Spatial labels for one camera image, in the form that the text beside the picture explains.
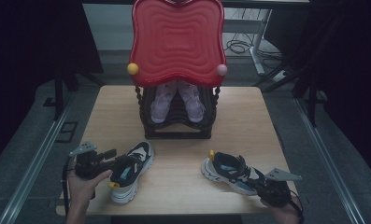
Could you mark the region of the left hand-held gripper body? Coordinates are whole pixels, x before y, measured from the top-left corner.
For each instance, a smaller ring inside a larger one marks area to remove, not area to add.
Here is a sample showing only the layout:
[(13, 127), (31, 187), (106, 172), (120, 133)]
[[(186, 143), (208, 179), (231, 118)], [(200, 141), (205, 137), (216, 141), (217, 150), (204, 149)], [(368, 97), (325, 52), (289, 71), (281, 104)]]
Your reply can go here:
[(107, 170), (108, 160), (99, 160), (97, 146), (86, 141), (69, 153), (76, 159), (75, 173), (78, 177), (91, 180)]

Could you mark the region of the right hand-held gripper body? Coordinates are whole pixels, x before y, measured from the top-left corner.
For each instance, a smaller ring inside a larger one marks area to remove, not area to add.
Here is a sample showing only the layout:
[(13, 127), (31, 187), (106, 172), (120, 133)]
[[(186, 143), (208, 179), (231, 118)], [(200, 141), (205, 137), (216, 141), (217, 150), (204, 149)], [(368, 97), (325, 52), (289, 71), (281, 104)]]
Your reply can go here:
[(291, 174), (289, 172), (274, 168), (272, 171), (263, 176), (266, 186), (255, 186), (263, 191), (258, 195), (261, 199), (272, 205), (273, 207), (284, 207), (287, 204), (297, 208), (291, 196), (291, 190), (288, 187), (288, 181), (298, 181), (302, 176)]

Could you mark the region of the black and white sneaker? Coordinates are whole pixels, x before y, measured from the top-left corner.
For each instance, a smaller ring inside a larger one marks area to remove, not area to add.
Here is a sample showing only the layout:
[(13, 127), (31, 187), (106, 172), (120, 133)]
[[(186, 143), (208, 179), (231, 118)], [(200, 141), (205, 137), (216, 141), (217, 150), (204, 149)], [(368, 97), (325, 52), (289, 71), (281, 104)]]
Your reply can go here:
[(108, 185), (111, 188), (111, 200), (125, 204), (134, 199), (139, 177), (153, 164), (154, 149), (150, 142), (143, 141), (120, 157), (125, 158), (125, 163), (112, 171)]
[(207, 179), (226, 183), (235, 192), (247, 196), (257, 194), (257, 191), (249, 186), (248, 180), (260, 180), (264, 177), (259, 170), (248, 166), (241, 155), (235, 157), (214, 150), (209, 151), (201, 171)]

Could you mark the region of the purple star sandal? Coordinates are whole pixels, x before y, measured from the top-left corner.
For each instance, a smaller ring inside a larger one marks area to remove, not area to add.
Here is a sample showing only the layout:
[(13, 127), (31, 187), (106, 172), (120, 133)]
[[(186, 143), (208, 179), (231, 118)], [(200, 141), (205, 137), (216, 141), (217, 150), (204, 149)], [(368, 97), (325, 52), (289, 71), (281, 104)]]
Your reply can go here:
[(177, 82), (172, 81), (160, 85), (155, 92), (155, 99), (150, 105), (150, 116), (154, 123), (165, 121), (171, 101), (177, 92)]

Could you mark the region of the purple strappy sandal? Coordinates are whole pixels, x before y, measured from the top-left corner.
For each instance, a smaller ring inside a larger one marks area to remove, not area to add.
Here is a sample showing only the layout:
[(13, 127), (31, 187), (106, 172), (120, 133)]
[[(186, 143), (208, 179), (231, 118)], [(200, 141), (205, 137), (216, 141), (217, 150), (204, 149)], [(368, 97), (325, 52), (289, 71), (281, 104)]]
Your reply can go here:
[(184, 102), (189, 120), (200, 122), (204, 117), (205, 107), (200, 101), (198, 88), (188, 82), (179, 81), (178, 92)]

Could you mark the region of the red and black shoe rack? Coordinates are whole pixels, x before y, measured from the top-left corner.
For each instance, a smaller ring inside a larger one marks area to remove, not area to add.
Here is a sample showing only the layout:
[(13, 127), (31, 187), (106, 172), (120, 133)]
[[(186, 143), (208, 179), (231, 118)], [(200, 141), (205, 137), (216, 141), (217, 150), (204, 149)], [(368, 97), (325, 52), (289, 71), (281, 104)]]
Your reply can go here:
[[(215, 122), (220, 86), (227, 74), (222, 46), (224, 10), (220, 0), (136, 0), (134, 43), (127, 66), (139, 104), (145, 136), (208, 139)], [(179, 94), (160, 123), (151, 118), (157, 87), (185, 81), (199, 90), (206, 112), (189, 119)]]

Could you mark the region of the person's right hand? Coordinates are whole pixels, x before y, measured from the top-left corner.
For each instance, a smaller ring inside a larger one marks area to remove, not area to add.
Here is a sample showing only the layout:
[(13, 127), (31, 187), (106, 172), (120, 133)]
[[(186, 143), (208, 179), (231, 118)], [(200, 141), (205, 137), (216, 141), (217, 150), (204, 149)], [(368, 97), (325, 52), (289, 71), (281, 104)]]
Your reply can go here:
[(271, 210), (278, 224), (299, 224), (298, 213), (290, 204), (278, 208), (264, 200), (261, 200), (261, 203)]

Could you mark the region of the person's left hand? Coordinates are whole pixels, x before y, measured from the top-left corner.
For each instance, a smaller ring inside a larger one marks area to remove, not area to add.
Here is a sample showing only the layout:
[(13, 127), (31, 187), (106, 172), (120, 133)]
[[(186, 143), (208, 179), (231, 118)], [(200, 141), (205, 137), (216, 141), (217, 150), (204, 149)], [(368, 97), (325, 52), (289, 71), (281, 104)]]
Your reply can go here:
[(87, 206), (98, 184), (111, 175), (112, 171), (107, 170), (91, 180), (85, 180), (78, 177), (74, 171), (71, 171), (67, 178), (71, 199), (70, 205)]

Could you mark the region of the black metal stand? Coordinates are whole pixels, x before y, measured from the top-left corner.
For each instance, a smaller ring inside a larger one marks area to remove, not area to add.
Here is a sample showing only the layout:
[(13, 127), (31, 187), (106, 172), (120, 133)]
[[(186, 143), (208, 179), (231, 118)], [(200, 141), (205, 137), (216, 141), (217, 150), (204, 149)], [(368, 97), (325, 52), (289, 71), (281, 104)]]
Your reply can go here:
[(106, 85), (105, 81), (91, 73), (80, 72), (78, 74), (58, 67), (54, 72), (54, 97), (48, 98), (44, 103), (44, 106), (53, 106), (55, 108), (54, 120), (57, 120), (64, 113), (64, 87), (67, 87), (69, 91), (77, 91), (79, 89), (80, 84), (77, 75), (85, 77), (99, 87)]

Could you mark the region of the black tripod stand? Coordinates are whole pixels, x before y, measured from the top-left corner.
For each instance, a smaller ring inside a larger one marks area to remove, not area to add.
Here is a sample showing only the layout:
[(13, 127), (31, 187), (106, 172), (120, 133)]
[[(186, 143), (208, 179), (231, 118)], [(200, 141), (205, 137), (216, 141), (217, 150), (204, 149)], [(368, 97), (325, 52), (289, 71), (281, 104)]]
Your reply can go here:
[(321, 103), (321, 100), (318, 99), (318, 88), (317, 88), (317, 79), (318, 73), (315, 71), (316, 60), (311, 60), (306, 63), (303, 67), (292, 70), (287, 76), (281, 80), (270, 84), (267, 87), (263, 87), (263, 92), (274, 91), (294, 80), (296, 83), (292, 89), (292, 96), (295, 99), (302, 98), (307, 94), (307, 120), (311, 123), (313, 127), (316, 126), (316, 104)]

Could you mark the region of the white power strip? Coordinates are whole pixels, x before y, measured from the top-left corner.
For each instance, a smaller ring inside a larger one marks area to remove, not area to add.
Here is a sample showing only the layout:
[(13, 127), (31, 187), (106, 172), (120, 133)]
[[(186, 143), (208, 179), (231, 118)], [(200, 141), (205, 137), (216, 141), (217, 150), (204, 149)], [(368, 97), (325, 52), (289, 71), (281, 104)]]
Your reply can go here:
[(279, 81), (281, 81), (283, 78), (285, 78), (287, 75), (288, 75), (288, 72), (285, 71), (285, 70), (282, 70), (282, 71), (280, 71), (278, 74), (276, 74), (276, 75), (272, 78), (272, 80), (273, 80), (274, 82), (279, 82)]

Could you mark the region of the dark curtain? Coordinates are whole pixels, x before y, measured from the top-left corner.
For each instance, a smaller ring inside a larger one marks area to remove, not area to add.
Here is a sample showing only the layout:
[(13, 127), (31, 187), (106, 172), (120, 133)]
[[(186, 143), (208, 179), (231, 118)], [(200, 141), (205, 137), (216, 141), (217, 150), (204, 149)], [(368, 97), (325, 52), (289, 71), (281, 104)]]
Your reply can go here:
[(102, 71), (83, 0), (0, 0), (0, 154), (37, 87)]
[[(324, 109), (361, 153), (371, 168), (371, 0), (344, 0), (338, 13), (343, 21), (327, 41), (316, 68), (301, 75), (293, 94), (300, 97), (308, 89), (307, 75), (317, 75), (317, 90), (325, 93)], [(293, 69), (306, 65), (321, 43), (323, 25), (332, 25), (328, 11), (273, 10), (265, 39), (285, 56), (298, 53)], [(311, 44), (304, 55), (298, 50)]]

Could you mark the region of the aluminium floor rail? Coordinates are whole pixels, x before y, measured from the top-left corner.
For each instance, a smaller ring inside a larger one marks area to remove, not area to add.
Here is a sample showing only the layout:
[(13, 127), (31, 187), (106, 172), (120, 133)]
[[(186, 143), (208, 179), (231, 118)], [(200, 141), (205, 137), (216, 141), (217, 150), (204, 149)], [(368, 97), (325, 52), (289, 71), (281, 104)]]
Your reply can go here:
[(73, 104), (75, 96), (76, 94), (72, 92), (65, 97), (64, 110), (62, 114), (51, 124), (42, 144), (36, 151), (36, 154), (22, 176), (20, 183), (16, 187), (6, 208), (2, 212), (0, 216), (0, 224), (15, 223), (34, 183), (36, 182), (36, 178), (38, 177), (44, 162), (50, 154), (50, 150), (59, 134), (59, 131), (64, 125), (69, 112), (69, 107)]
[(293, 103), (297, 107), (298, 112), (302, 118), (304, 125), (307, 128), (307, 132), (310, 135), (311, 141), (313, 142), (317, 152), (321, 157), (327, 174), (329, 175), (331, 182), (335, 188), (335, 191), (343, 204), (343, 207), (350, 219), (351, 224), (365, 224), (364, 217), (360, 211), (358, 204), (356, 203), (350, 189), (344, 182), (341, 174), (339, 173), (331, 154), (328, 151), (321, 135), (316, 127), (313, 126), (307, 116), (307, 109), (299, 99), (294, 99)]

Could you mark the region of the white metal desk frame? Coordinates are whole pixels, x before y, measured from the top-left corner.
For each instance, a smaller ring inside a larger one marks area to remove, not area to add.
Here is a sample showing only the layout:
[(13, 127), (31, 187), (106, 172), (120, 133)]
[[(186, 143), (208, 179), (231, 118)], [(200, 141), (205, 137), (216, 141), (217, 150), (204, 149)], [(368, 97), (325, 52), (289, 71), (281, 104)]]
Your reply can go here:
[(226, 54), (249, 55), (257, 74), (263, 76), (265, 70), (259, 56), (259, 47), (271, 10), (226, 7), (224, 13), (223, 46)]

